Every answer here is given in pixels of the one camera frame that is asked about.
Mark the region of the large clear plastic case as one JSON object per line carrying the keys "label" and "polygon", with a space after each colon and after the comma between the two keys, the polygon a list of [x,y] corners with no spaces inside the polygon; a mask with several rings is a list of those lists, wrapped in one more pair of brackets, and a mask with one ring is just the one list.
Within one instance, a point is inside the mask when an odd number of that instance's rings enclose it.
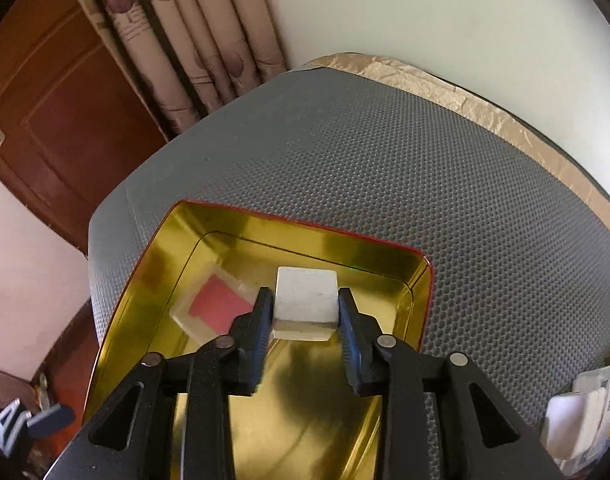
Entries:
{"label": "large clear plastic case", "polygon": [[568,443],[561,466],[567,477],[593,463],[610,436],[610,365],[583,372],[573,382],[574,408],[565,433]]}

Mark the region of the white power adapter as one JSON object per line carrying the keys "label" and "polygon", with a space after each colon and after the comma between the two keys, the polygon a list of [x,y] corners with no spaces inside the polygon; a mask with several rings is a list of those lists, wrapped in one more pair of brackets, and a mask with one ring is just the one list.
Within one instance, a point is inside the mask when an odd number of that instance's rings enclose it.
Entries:
{"label": "white power adapter", "polygon": [[603,417],[605,388],[554,396],[544,415],[541,442],[555,460],[571,460],[591,448]]}

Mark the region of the red gold tin box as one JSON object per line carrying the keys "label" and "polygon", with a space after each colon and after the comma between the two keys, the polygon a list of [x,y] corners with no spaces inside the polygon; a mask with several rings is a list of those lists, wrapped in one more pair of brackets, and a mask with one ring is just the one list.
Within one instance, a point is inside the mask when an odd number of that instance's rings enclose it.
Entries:
{"label": "red gold tin box", "polygon": [[[171,208],[145,246],[105,333],[87,396],[95,413],[142,356],[176,358],[227,333],[282,268],[329,270],[381,330],[419,348],[434,271],[418,250],[385,240],[201,202]],[[230,396],[240,479],[370,479],[379,398],[348,385],[340,337],[281,339],[262,328],[262,378]]]}

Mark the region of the gold satin tablecloth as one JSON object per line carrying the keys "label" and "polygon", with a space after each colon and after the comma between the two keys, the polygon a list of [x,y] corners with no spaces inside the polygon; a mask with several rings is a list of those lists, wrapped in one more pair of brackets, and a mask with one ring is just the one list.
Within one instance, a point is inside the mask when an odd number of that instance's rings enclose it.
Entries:
{"label": "gold satin tablecloth", "polygon": [[361,53],[325,55],[305,64],[330,68],[426,99],[505,140],[573,192],[610,231],[610,196],[569,154],[500,106],[417,67],[385,56]]}

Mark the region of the clear case red insert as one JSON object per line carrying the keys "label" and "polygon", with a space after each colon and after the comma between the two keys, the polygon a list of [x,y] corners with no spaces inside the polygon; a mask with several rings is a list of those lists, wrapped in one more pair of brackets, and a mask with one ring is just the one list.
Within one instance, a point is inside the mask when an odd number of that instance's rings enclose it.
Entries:
{"label": "clear case red insert", "polygon": [[213,263],[184,281],[169,315],[199,346],[225,335],[238,316],[253,310],[258,288]]}

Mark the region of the grey honeycomb mat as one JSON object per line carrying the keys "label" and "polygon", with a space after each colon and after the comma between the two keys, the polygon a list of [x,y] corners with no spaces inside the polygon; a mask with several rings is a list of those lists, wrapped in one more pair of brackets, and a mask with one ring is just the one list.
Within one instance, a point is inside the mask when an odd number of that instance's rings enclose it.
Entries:
{"label": "grey honeycomb mat", "polygon": [[610,231],[533,159],[405,91],[293,70],[152,155],[90,222],[103,339],[145,246],[180,202],[422,252],[434,285],[412,348],[466,354],[535,434],[555,393],[610,353]]}

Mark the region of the patterned beige curtain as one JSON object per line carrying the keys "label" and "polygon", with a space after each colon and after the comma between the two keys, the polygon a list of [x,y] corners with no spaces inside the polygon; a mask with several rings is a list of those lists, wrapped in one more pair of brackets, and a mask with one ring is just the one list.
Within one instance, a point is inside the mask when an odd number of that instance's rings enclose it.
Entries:
{"label": "patterned beige curtain", "polygon": [[78,0],[172,139],[286,70],[266,0]]}

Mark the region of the white zigzag pattern box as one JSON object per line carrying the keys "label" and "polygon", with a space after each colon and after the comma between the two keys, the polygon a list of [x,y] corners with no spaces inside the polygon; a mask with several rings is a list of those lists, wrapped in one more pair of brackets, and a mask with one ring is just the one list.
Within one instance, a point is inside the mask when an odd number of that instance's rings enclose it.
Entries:
{"label": "white zigzag pattern box", "polygon": [[333,270],[280,266],[274,291],[273,337],[325,342],[340,324],[337,275]]}

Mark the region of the brown wooden door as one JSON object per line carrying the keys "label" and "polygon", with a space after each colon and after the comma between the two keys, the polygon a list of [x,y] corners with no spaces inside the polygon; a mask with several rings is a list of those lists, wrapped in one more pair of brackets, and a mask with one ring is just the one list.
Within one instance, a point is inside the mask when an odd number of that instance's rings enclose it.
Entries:
{"label": "brown wooden door", "polygon": [[163,133],[77,0],[0,0],[0,180],[81,252]]}

